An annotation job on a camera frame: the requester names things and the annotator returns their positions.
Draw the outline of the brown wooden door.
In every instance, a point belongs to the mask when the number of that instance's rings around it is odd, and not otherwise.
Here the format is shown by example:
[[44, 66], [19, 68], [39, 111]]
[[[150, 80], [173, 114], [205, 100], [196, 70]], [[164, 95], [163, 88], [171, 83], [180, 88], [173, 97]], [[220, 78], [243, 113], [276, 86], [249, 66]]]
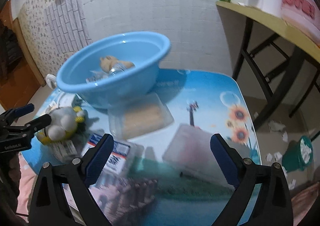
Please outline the brown wooden door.
[[8, 110], [27, 104], [45, 84], [8, 1], [1, 11], [1, 107]]

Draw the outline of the blue picture-printed folding table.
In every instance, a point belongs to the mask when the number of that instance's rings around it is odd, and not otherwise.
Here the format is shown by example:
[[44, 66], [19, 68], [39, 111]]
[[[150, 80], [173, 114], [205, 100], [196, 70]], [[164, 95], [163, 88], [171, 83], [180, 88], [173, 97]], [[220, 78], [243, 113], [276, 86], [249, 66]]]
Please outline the blue picture-printed folding table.
[[60, 69], [39, 109], [57, 121], [82, 99], [79, 140], [31, 140], [23, 157], [39, 175], [31, 225], [212, 225], [234, 187], [219, 162], [224, 146], [261, 162], [238, 84], [220, 73], [134, 68], [85, 82]]

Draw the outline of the wooden desk with black legs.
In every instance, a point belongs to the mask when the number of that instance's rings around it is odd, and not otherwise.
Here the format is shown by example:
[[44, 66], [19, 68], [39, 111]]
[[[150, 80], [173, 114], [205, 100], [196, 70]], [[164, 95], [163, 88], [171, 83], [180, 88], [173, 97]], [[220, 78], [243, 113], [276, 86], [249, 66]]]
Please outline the wooden desk with black legs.
[[[310, 94], [312, 88], [319, 88], [319, 85], [317, 85], [317, 79], [319, 78], [319, 47], [297, 28], [262, 10], [224, 1], [217, 1], [216, 5], [246, 18], [242, 42], [232, 78], [234, 80], [238, 78], [243, 63], [247, 62], [263, 91], [267, 104], [253, 121], [255, 129], [259, 129], [264, 125], [281, 104], [302, 69], [303, 63], [308, 62], [316, 68], [316, 75], [311, 80], [306, 92], [289, 113], [289, 117], [293, 117]], [[258, 23], [269, 29], [272, 31], [272, 34], [252, 50], [249, 50], [248, 47], [254, 23]], [[268, 73], [263, 74], [255, 61], [255, 57], [268, 47], [272, 47], [280, 53], [284, 61]]]

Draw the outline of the tan plush bear toy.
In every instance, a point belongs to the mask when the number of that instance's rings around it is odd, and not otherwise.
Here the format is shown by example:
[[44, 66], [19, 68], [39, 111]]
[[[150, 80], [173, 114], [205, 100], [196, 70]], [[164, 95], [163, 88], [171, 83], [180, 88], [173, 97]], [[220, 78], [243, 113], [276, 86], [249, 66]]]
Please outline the tan plush bear toy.
[[109, 72], [114, 67], [114, 65], [116, 65], [116, 64], [121, 64], [126, 69], [129, 69], [129, 68], [132, 68], [132, 67], [135, 66], [130, 61], [121, 61], [121, 60], [118, 60], [116, 57], [111, 56], [111, 55], [108, 55], [108, 56], [100, 58], [100, 68], [106, 73]]

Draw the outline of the blue plastic basin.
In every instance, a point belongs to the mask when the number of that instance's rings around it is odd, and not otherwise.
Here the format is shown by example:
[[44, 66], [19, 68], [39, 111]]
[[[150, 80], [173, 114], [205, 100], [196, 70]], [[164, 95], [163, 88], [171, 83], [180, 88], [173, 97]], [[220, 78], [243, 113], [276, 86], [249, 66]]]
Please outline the blue plastic basin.
[[[154, 86], [159, 63], [171, 48], [170, 40], [156, 32], [130, 32], [106, 37], [73, 54], [59, 69], [56, 82], [61, 91], [75, 93], [93, 108], [108, 109], [148, 93]], [[116, 64], [109, 72], [100, 58], [114, 56], [135, 66]]]

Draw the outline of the pink container with letters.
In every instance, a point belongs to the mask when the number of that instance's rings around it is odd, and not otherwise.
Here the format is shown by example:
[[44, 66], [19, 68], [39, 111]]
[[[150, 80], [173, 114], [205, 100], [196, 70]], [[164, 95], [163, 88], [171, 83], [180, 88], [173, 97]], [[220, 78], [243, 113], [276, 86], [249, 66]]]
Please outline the pink container with letters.
[[319, 8], [314, 0], [281, 0], [281, 18], [319, 45]]

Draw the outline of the clear box of cotton swabs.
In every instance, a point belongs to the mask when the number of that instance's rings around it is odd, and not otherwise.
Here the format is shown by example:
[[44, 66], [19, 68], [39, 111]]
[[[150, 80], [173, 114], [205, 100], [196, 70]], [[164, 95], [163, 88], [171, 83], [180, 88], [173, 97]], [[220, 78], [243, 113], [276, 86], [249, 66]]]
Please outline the clear box of cotton swabs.
[[128, 140], [169, 126], [174, 118], [156, 93], [121, 102], [108, 109], [113, 136]]

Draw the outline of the blue-labelled packet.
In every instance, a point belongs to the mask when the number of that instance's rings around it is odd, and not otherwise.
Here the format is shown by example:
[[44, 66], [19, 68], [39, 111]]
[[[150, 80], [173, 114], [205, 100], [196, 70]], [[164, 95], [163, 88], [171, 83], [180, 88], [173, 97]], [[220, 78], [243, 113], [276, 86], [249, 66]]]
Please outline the blue-labelled packet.
[[[103, 136], [99, 134], [90, 134], [86, 144], [82, 149], [81, 157], [83, 157], [90, 148], [95, 147], [99, 143], [101, 138], [103, 138]], [[109, 152], [110, 155], [108, 156], [108, 160], [106, 160], [103, 169], [101, 169], [99, 176], [97, 172], [94, 173], [94, 179], [96, 179], [95, 183], [99, 184], [102, 175], [112, 175], [114, 177], [121, 178], [127, 177], [129, 169], [133, 164], [133, 160], [135, 158], [136, 148], [137, 147], [134, 143], [128, 143], [123, 140], [113, 140], [112, 152], [108, 151], [109, 148], [107, 149], [107, 151], [100, 152], [102, 154], [102, 161], [105, 160], [105, 156]]]

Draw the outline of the grey yellow plush toy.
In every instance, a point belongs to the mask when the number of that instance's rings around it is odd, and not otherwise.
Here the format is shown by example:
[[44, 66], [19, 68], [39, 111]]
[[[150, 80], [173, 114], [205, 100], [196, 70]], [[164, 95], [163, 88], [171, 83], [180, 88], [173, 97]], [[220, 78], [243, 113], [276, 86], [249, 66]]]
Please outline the grey yellow plush toy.
[[78, 125], [85, 122], [87, 111], [80, 106], [61, 107], [52, 109], [48, 114], [52, 120], [50, 125], [36, 134], [36, 138], [43, 145], [70, 139], [78, 129]]

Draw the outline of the green waste bin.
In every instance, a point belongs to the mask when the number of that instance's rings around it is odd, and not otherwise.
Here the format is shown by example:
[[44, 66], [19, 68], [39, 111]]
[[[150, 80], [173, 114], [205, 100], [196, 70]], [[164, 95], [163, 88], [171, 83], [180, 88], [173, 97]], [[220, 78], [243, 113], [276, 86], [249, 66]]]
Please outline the green waste bin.
[[287, 172], [304, 171], [313, 160], [313, 147], [307, 136], [294, 141], [283, 154], [281, 164]]

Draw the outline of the frosted plastic box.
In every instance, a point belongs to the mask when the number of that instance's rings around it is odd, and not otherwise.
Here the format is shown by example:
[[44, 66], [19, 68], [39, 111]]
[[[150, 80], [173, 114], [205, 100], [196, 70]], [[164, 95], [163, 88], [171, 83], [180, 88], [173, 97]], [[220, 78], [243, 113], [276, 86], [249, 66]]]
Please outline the frosted plastic box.
[[230, 187], [211, 149], [212, 134], [181, 124], [162, 158], [176, 170], [217, 185]]

